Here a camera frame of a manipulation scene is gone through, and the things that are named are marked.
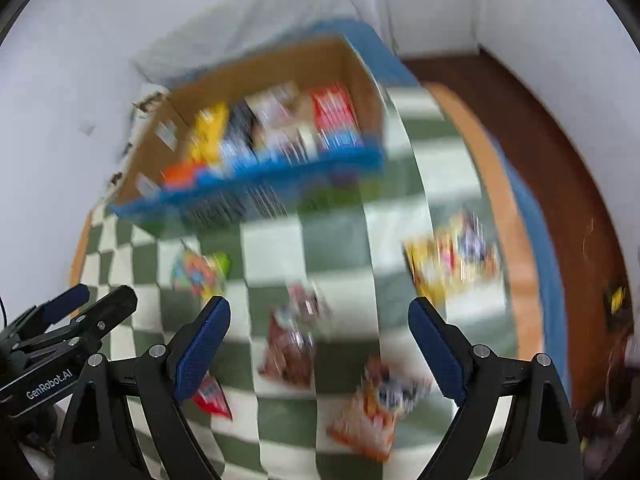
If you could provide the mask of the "red spicy strip packet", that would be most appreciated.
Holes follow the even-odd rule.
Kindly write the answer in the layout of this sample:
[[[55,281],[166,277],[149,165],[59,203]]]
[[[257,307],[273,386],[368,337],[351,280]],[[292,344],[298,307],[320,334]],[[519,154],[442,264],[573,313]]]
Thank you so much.
[[[309,93],[314,110],[317,144],[322,152],[353,148],[362,144],[354,104],[339,82],[315,88]]]

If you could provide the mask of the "white printed snack packet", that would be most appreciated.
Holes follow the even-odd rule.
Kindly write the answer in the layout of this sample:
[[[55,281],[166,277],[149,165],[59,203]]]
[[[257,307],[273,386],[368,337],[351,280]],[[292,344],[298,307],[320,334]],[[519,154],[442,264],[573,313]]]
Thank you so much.
[[[192,400],[200,410],[209,415],[219,416],[228,420],[233,419],[230,405],[224,395],[224,390],[222,390],[220,383],[212,375],[206,374],[204,376],[198,386],[198,390],[196,390],[196,393],[192,396]]]

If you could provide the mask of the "colourful candy ball bag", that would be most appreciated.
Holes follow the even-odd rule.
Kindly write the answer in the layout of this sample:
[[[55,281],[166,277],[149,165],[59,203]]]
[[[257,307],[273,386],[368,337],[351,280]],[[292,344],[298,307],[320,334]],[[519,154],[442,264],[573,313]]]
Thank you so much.
[[[211,296],[221,296],[226,288],[231,259],[225,252],[201,255],[184,248],[171,268],[170,284],[175,290],[188,290],[203,304]]]

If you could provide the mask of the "small panda snack bag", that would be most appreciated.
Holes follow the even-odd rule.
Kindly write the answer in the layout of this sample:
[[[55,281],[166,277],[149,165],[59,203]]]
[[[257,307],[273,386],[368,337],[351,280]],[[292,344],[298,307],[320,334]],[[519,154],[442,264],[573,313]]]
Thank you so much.
[[[390,457],[397,423],[430,392],[432,381],[413,377],[371,358],[350,401],[326,428],[334,441],[385,463]]]

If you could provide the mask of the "orange snack bag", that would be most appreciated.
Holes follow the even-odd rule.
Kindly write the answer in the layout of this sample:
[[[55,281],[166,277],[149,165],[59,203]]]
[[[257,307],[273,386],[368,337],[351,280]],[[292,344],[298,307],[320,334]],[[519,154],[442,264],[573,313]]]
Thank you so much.
[[[188,190],[198,185],[198,178],[208,170],[207,164],[200,162],[180,162],[162,172],[163,190]]]

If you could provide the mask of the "brown snack packet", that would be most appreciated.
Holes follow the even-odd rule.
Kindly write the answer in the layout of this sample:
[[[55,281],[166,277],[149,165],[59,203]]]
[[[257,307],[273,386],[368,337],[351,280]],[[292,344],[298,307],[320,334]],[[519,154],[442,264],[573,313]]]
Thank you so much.
[[[270,313],[267,347],[258,374],[308,390],[319,340],[332,332],[333,313],[313,282],[288,285],[288,302]]]

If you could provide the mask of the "green white checkered mat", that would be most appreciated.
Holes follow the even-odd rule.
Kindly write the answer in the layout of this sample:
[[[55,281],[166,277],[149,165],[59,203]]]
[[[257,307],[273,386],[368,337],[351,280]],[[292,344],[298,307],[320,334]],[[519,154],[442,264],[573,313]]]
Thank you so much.
[[[529,359],[544,350],[544,316],[533,243],[501,157],[480,121],[442,84],[392,95],[384,174],[332,188],[287,217],[223,231],[151,235],[96,207],[74,266],[76,281],[101,297],[119,285],[137,293],[131,318],[106,338],[114,359],[165,342],[198,307],[175,290],[171,266],[182,248],[225,252],[231,326],[213,373],[232,419],[183,408],[198,443],[225,479],[412,479],[454,417],[454,404],[432,390],[398,425],[386,463],[359,456],[326,432],[349,401],[370,356],[407,372],[428,369],[407,325],[413,300],[407,240],[431,233],[462,210],[474,212],[501,254],[498,278],[448,298],[442,316],[470,341],[502,356]],[[289,282],[317,286],[332,309],[319,344],[316,376],[300,390],[262,377],[270,310]]]

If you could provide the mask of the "yellow panda snack bag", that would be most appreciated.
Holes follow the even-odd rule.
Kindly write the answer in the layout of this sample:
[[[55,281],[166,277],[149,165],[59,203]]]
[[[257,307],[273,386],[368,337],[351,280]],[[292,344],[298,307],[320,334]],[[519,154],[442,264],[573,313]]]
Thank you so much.
[[[434,306],[502,275],[497,245],[477,215],[464,209],[433,233],[405,240],[402,252],[418,296]]]

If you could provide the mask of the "yellow black snack bag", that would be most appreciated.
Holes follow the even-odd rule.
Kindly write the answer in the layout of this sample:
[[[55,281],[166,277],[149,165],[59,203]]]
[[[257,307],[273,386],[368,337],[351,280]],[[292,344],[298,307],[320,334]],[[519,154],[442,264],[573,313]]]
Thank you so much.
[[[186,161],[200,166],[251,164],[255,160],[255,122],[256,116],[244,100],[203,108],[195,115]]]

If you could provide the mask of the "cardboard box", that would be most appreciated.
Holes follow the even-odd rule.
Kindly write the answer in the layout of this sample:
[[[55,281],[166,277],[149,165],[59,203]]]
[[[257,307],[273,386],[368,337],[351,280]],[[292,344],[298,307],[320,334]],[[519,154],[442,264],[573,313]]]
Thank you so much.
[[[281,44],[173,88],[108,206],[152,233],[283,216],[385,164],[381,89],[341,36]]]

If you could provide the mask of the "red white snack packet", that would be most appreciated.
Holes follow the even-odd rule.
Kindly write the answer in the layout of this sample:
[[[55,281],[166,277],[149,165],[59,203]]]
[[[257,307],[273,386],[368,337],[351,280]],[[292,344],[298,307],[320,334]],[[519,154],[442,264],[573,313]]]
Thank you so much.
[[[252,140],[258,160],[298,164],[318,156],[311,97],[295,82],[277,84],[245,102],[256,116]]]

